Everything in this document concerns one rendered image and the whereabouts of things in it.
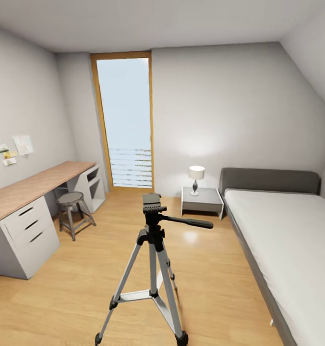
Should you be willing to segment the camera tripod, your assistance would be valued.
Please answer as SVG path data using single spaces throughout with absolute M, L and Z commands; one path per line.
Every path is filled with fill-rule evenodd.
M 155 302 L 163 317 L 170 326 L 171 330 L 175 334 L 175 337 L 177 339 L 177 345 L 187 346 L 188 344 L 189 338 L 187 333 L 185 331 L 182 331 L 181 329 L 181 322 L 179 319 L 177 306 L 175 302 L 175 296 L 170 281 L 173 281 L 175 290 L 177 290 L 175 284 L 175 275 L 171 270 L 170 259 L 168 257 L 166 247 L 163 241 L 163 238 L 165 238 L 165 230 L 161 230 L 161 226 L 158 225 L 158 223 L 162 220 L 167 220 L 186 223 L 187 225 L 209 229 L 213 228 L 213 223 L 195 219 L 181 219 L 176 217 L 164 216 L 163 214 L 161 214 L 161 212 L 167 211 L 167 207 L 161 206 L 161 197 L 162 195 L 157 193 L 149 193 L 148 195 L 143 195 L 143 213 L 146 218 L 145 228 L 142 229 L 138 235 L 137 242 L 135 244 L 125 272 L 122 276 L 116 294 L 112 297 L 112 300 L 110 302 L 109 313 L 105 320 L 103 328 L 101 332 L 98 333 L 95 337 L 96 346 L 98 346 L 101 343 L 104 331 L 108 325 L 110 317 L 119 303 L 146 299 L 152 299 Z M 149 243 L 151 289 L 122 294 L 123 287 L 126 284 L 132 266 L 144 241 L 148 241 Z M 156 275 L 156 255 L 158 256 L 161 268 L 158 276 Z M 163 282 L 165 284 L 164 286 L 166 289 L 170 310 L 159 294 Z

